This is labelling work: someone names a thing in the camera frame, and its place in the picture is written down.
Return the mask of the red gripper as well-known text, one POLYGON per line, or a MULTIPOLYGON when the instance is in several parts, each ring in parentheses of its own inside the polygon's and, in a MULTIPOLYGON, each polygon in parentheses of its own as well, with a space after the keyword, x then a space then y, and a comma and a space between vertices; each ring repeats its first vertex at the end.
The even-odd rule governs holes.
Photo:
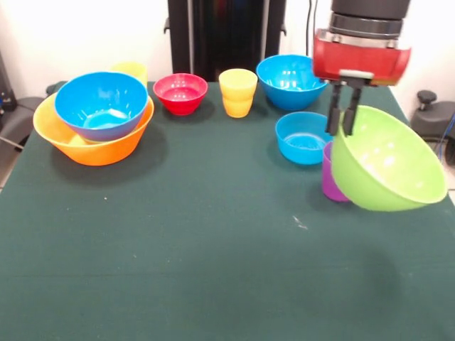
MULTIPOLYGON (((396 39, 381 40, 360 38, 318 29, 314 36, 313 71, 322 80, 365 80, 372 86, 396 85, 404 75, 411 56, 411 49, 403 49, 396 39)), ((337 134, 341 116, 339 108, 343 85, 332 82, 331 101, 328 108, 326 132, 337 134)), ((354 87, 348 108, 343 115, 343 132, 353 133, 355 116, 362 93, 354 87)))

